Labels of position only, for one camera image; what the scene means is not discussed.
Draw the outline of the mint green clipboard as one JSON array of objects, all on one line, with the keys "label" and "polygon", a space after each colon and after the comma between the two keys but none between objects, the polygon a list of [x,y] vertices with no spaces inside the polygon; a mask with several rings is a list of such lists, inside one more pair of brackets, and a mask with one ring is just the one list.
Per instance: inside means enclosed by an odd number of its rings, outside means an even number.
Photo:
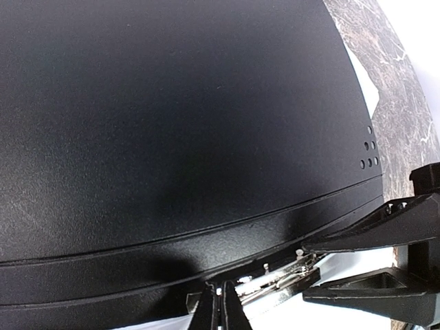
[{"label": "mint green clipboard", "polygon": [[373,114],[377,108],[377,105],[380,101],[380,95],[378,88],[374,85],[371,80],[369,73],[366,68],[361,64],[358,57],[353,53],[350,47],[344,43],[344,47],[349,55],[351,64],[355,70],[358,82],[360,84],[362,94],[364,96],[364,101],[366,103],[366,108],[368,110],[368,114],[370,119],[373,118]]}]

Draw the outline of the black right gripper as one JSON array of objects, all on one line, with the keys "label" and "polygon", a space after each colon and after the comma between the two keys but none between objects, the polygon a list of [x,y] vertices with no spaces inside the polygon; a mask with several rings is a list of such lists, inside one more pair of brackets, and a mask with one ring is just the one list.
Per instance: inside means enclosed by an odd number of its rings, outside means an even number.
[{"label": "black right gripper", "polygon": [[399,246],[397,267],[310,287],[302,293],[305,302],[439,328],[439,164],[413,170],[410,181],[414,197],[390,200],[350,226],[302,244],[313,253]]}]

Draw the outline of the stapled text document stack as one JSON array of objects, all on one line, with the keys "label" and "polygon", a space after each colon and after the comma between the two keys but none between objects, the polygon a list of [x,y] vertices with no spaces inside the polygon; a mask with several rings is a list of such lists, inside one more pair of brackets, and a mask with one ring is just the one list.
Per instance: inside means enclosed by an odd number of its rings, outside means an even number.
[{"label": "stapled text document stack", "polygon": [[[321,285],[369,271],[390,267],[393,248],[330,254],[321,262]],[[301,294],[281,301],[272,294],[245,305],[243,310],[253,329],[390,329],[391,319],[375,314],[305,302]]]}]

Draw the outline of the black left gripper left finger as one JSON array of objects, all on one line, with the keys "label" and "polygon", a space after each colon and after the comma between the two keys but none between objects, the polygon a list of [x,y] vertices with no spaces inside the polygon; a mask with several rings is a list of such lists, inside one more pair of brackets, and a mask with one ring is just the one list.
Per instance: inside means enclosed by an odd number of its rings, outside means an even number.
[{"label": "black left gripper left finger", "polygon": [[217,286],[206,282],[196,311],[190,323],[190,330],[217,329]]}]

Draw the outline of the silver folder spring clip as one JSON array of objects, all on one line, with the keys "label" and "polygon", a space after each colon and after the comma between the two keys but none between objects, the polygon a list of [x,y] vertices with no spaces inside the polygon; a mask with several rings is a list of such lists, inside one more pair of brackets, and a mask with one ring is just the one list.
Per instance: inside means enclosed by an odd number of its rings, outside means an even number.
[{"label": "silver folder spring clip", "polygon": [[265,273],[235,281],[235,291],[249,319],[264,314],[303,292],[321,279],[320,262],[326,254],[296,251],[296,258],[274,270],[263,265]]}]

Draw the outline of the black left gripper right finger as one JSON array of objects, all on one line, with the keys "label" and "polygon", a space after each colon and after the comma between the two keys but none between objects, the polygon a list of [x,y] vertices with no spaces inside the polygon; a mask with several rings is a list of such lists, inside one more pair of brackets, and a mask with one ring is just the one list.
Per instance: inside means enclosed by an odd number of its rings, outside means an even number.
[{"label": "black left gripper right finger", "polygon": [[232,281],[222,285],[221,326],[225,330],[252,330]]}]

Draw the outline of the blue file folder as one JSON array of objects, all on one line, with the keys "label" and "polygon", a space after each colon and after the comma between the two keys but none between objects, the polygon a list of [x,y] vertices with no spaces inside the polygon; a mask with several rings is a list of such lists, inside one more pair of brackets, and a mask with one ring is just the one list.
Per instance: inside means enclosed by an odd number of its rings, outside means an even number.
[{"label": "blue file folder", "polygon": [[1,328],[186,313],[378,207],[322,1],[1,2]]}]

